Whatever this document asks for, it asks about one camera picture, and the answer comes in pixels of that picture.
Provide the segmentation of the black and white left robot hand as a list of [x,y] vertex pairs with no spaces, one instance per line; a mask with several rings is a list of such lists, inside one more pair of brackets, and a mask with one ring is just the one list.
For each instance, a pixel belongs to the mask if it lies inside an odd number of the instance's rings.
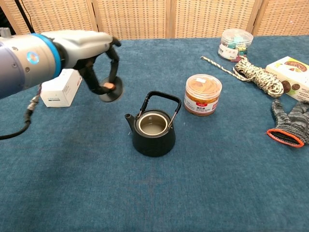
[[[60,30],[52,32],[51,38],[63,51],[63,68],[77,70],[90,91],[97,95],[120,91],[116,82],[119,56],[114,46],[120,47],[121,42],[116,37],[92,30]],[[101,85],[93,65],[103,53],[111,60],[111,70],[108,80]]]

